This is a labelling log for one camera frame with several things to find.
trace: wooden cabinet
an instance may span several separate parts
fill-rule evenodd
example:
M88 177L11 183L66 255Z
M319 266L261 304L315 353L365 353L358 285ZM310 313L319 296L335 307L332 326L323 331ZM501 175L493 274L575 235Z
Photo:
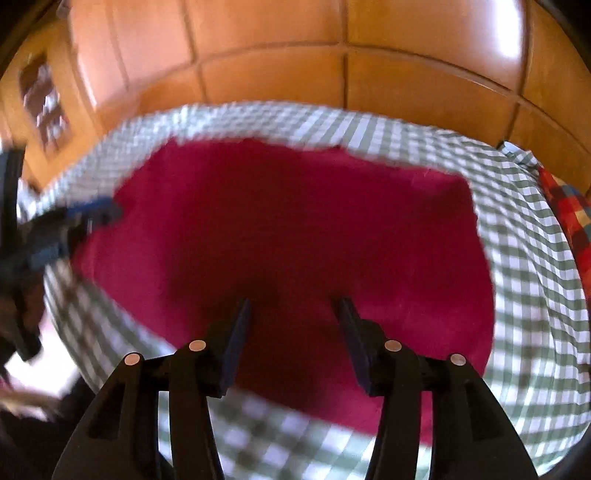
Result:
M64 21L29 35L0 79L7 130L15 145L26 144L27 180L39 188L103 134L81 84Z

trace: copper rivet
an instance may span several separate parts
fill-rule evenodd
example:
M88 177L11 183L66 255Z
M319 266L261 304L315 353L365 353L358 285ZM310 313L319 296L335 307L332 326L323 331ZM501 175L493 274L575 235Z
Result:
M398 340L388 340L384 346L390 352L399 352L402 350L402 344Z
M461 367L462 365L466 365L466 357L463 355L460 355L459 353L454 353L450 360L452 361L452 363L454 365L457 365L459 367Z
M130 353L125 357L125 365L135 365L139 362L139 355L137 353Z
M189 344L189 350L192 352L200 352L201 350L205 350L207 344L203 340L193 340Z

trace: colorful checkered cloth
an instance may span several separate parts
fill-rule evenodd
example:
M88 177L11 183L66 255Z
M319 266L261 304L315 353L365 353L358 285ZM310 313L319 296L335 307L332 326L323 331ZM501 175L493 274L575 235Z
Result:
M587 305L591 306L591 204L572 185L539 167L540 186L573 251Z
M573 254L540 191L538 164L530 153L510 145L496 150L451 131L318 106L187 106L123 124L53 184L37 211L112 194L173 136L180 142L257 137L296 148L340 145L369 161L382 157L463 175L495 286L495 334L484 379L539 473L582 437L591 421L587 306ZM96 287L75 277L67 261L47 270L46 303L70 354L95 388L129 352L151 358L173 351ZM210 412L230 479L365 476L374 445L369 436L243 391L212 400ZM161 450L169 456L165 394L159 426ZM421 446L417 478L428 477L430 453Z

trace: crimson fabric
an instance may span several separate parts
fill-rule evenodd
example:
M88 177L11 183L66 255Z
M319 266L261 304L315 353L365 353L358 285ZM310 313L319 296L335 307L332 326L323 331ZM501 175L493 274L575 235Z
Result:
M417 353L484 370L493 292L462 177L336 148L171 141L115 199L123 220L75 268L176 347L251 299L240 387L375 434L382 399L358 387L330 306L345 295ZM430 419L423 404L425 441Z

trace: plaid fabric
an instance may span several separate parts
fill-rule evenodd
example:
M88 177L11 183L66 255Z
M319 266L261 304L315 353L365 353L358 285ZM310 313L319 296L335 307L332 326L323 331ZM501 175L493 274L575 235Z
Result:
M589 317L573 254L537 183L537 161L510 145L496 150L451 131L293 103L186 106L127 122L66 172L37 204L109 195L171 136L257 137L296 148L341 145L367 160L408 162L463 175L495 285L495 333L484 379L521 436L538 472L558 462L591 420ZM68 262L46 274L48 311L83 375L99 388L119 360L172 351ZM373 439L232 391L211 401L228 478L363 478ZM162 396L160 445L170 454ZM417 478L428 477L421 446Z
M540 186L573 251L587 305L591 307L591 204L576 188L544 167L539 172Z

